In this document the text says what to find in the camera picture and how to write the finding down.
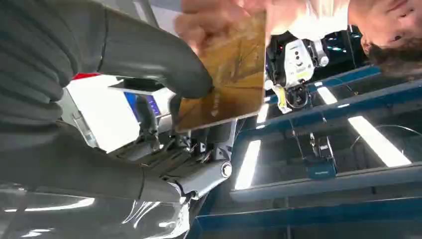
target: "white shirt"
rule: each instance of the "white shirt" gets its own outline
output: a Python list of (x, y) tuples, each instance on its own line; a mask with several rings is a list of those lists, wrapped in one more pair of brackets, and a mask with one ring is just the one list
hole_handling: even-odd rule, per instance
[(297, 18), (289, 32), (299, 39), (320, 40), (346, 30), (350, 0), (305, 0), (306, 13)]

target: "red object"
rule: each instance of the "red object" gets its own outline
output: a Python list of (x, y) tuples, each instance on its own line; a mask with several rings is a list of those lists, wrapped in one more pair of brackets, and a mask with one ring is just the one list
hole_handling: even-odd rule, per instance
[(83, 79), (83, 78), (88, 78), (88, 77), (93, 77), (93, 76), (99, 76), (101, 74), (98, 73), (91, 73), (91, 74), (84, 74), (84, 73), (79, 73), (78, 75), (76, 75), (73, 80), (78, 80), (78, 79)]

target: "gold plate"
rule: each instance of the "gold plate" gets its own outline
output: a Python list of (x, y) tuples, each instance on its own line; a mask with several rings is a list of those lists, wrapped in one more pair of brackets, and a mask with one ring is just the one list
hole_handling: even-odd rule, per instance
[(264, 97), (265, 15), (248, 19), (201, 57), (214, 85), (206, 97), (182, 99), (177, 131), (210, 127), (255, 115)]

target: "screw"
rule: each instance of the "screw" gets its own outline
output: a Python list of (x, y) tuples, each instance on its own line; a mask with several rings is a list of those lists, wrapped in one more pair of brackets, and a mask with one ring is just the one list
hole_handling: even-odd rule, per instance
[(221, 169), (221, 173), (223, 177), (225, 178), (230, 177), (231, 172), (232, 172), (232, 166), (230, 164), (224, 165), (223, 168)]

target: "white panel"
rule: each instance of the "white panel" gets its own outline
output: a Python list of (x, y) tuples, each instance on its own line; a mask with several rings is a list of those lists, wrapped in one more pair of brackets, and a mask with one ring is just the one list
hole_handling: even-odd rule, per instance
[(99, 147), (107, 152), (134, 141), (139, 124), (123, 92), (108, 89), (116, 77), (95, 76), (75, 80), (67, 87)]

